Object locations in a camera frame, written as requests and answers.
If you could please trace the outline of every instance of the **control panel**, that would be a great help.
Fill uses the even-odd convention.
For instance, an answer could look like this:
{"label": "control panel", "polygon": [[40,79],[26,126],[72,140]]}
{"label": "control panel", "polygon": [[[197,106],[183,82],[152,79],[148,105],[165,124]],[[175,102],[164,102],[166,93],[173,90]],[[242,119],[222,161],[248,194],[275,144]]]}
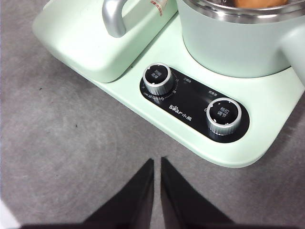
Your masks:
{"label": "control panel", "polygon": [[237,141],[249,128],[249,114],[242,104],[166,64],[154,63],[145,69],[140,91],[148,101],[213,141]]}

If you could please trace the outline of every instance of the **control knob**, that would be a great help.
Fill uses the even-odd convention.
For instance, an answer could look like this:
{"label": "control knob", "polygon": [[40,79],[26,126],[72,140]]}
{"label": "control knob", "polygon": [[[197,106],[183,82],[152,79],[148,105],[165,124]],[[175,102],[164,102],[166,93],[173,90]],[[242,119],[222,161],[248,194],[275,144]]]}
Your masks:
{"label": "control knob", "polygon": [[171,69],[163,63],[153,63],[143,73],[147,90],[153,95],[164,95],[171,91],[174,77]]}
{"label": "control knob", "polygon": [[240,105],[230,98],[218,98],[207,107],[206,117],[209,129],[217,135],[229,135],[238,128],[242,110]]}

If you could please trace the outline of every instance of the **floor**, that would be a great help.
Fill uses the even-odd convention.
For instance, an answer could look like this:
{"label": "floor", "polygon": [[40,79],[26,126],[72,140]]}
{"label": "floor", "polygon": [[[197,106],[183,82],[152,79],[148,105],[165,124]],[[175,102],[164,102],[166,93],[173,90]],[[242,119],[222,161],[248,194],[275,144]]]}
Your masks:
{"label": "floor", "polygon": [[53,58],[31,32],[46,2],[1,1],[1,199],[21,224],[81,222],[153,158],[151,228],[163,229],[168,156],[234,221],[305,228],[305,95],[258,162],[216,166]]}

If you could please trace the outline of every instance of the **food in pot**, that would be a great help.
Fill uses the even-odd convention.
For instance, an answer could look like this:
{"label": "food in pot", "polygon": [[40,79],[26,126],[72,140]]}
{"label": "food in pot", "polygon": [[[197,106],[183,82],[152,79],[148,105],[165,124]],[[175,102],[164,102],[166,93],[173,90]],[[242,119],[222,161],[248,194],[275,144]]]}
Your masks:
{"label": "food in pot", "polygon": [[287,4],[288,0],[234,0],[239,8],[268,8]]}

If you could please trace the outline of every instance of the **stainless steel rim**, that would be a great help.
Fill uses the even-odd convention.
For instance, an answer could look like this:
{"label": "stainless steel rim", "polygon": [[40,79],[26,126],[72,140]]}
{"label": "stainless steel rim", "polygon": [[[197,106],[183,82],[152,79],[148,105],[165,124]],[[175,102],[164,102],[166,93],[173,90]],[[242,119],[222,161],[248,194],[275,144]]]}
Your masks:
{"label": "stainless steel rim", "polygon": [[241,24],[279,22],[305,15],[305,0],[294,0],[287,5],[258,9],[222,6],[207,0],[183,1],[207,17]]}

